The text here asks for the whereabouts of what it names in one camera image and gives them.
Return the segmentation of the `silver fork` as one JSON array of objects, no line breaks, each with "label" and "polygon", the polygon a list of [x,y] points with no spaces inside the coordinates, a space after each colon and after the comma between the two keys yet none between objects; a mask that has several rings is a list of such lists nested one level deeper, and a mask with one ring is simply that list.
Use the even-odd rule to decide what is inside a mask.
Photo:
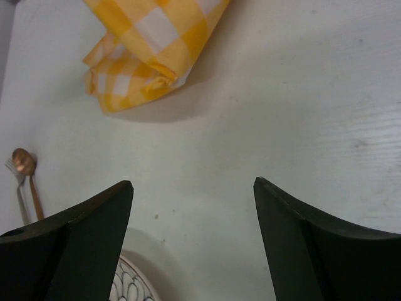
[{"label": "silver fork", "polygon": [[21,193],[21,188],[23,187],[26,176],[17,171],[17,169],[11,159],[7,159],[7,161],[5,162],[4,165],[14,174],[14,176],[18,182],[18,185],[16,188],[16,195],[18,198],[18,204],[19,204],[19,208],[20,208],[20,212],[21,212],[22,221],[23,221],[24,225],[26,226],[26,225],[30,224],[30,219],[29,219],[28,211],[25,206],[23,195]]}]

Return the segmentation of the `yellow white checkered cloth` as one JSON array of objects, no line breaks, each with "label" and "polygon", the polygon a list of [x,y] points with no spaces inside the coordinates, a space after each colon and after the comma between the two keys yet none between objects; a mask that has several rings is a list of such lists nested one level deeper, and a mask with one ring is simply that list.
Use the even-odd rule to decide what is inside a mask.
[{"label": "yellow white checkered cloth", "polygon": [[86,1],[106,29],[86,55],[86,93],[114,113],[181,87],[228,1]]}]

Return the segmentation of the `floral patterned ceramic bowl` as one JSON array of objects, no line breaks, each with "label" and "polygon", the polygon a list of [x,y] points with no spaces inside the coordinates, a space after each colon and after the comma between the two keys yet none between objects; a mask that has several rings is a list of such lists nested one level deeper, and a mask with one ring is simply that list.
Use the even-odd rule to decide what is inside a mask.
[{"label": "floral patterned ceramic bowl", "polygon": [[127,258],[120,255],[108,298],[110,301],[161,301],[146,276]]}]

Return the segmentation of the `copper spoon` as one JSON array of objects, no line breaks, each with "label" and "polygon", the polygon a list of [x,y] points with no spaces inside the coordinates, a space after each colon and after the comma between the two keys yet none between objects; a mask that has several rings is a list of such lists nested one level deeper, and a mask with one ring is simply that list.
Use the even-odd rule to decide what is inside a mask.
[{"label": "copper spoon", "polygon": [[34,183],[34,174],[36,171],[36,159],[27,150],[17,148],[12,153],[12,160],[16,170],[22,175],[29,177],[29,186],[33,199],[36,217],[38,220],[44,219],[42,204],[39,198],[38,191]]}]

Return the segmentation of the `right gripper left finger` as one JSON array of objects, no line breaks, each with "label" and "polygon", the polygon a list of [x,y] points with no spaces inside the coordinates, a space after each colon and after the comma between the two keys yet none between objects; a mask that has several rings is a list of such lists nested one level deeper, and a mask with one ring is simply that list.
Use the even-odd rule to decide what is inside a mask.
[{"label": "right gripper left finger", "polygon": [[2,234],[1,300],[108,300],[133,192],[130,181],[120,181]]}]

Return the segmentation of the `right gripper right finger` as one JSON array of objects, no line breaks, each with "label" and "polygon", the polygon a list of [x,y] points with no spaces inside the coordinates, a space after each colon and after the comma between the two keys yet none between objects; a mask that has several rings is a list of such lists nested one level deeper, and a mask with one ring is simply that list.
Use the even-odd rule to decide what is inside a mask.
[{"label": "right gripper right finger", "polygon": [[399,300],[400,235],[330,215],[254,182],[277,300]]}]

